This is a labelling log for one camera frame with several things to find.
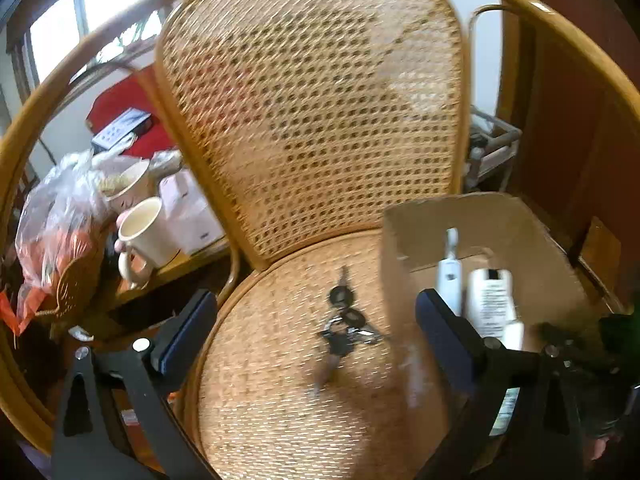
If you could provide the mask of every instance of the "key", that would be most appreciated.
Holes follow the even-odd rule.
[[[349,332],[353,342],[367,345],[376,345],[385,338],[371,323],[367,323],[360,329],[351,328]]]
[[[349,287],[349,271],[347,266],[342,266],[338,285],[329,291],[328,300],[335,308],[348,308],[355,301],[355,294]]]
[[[342,318],[342,322],[351,328],[361,329],[367,324],[367,318],[356,308],[347,307],[342,309],[338,315]]]
[[[345,357],[353,352],[353,341],[346,333],[322,330],[320,335],[329,343],[329,354]]]
[[[331,379],[335,369],[340,365],[340,359],[353,352],[353,341],[344,332],[322,330],[320,335],[329,343],[329,353],[324,356],[316,371],[314,383],[314,394],[316,396]]]

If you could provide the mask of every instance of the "screw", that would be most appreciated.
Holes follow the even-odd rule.
[[[545,347],[545,354],[549,357],[558,357],[560,355],[560,351],[556,345],[548,345]]]
[[[136,339],[131,346],[136,352],[144,352],[151,346],[151,341],[146,337],[141,337],[140,339]]]
[[[76,359],[84,359],[89,355],[89,349],[86,346],[81,346],[78,350],[76,350]]]
[[[484,346],[491,349],[491,350],[497,350],[498,348],[500,348],[502,346],[502,343],[500,343],[500,340],[498,338],[495,337],[485,337],[482,342],[484,343]]]

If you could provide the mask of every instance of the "red cloth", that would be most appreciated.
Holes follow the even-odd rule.
[[[142,72],[154,83],[156,75],[153,66],[147,66]],[[170,150],[175,143],[169,137],[136,77],[132,74],[102,92],[94,101],[91,111],[86,117],[87,125],[92,133],[98,134],[107,124],[123,113],[127,108],[137,108],[154,115],[154,125],[142,135],[123,155],[151,158],[155,152]]]

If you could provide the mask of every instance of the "white bottle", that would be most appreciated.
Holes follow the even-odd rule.
[[[496,337],[510,350],[521,350],[524,324],[518,321],[508,270],[477,269],[469,274],[465,317],[481,337]],[[490,436],[507,431],[519,388],[509,388],[495,417]]]
[[[438,263],[436,291],[451,311],[460,316],[462,313],[462,264],[456,259],[458,230],[447,229],[445,258]]]

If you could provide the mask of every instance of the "window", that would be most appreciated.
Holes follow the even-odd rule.
[[[58,0],[28,31],[26,50],[34,86],[52,72],[80,39],[91,33],[137,0]],[[148,40],[160,32],[158,11],[132,25],[107,44],[91,64],[123,54],[127,47]]]

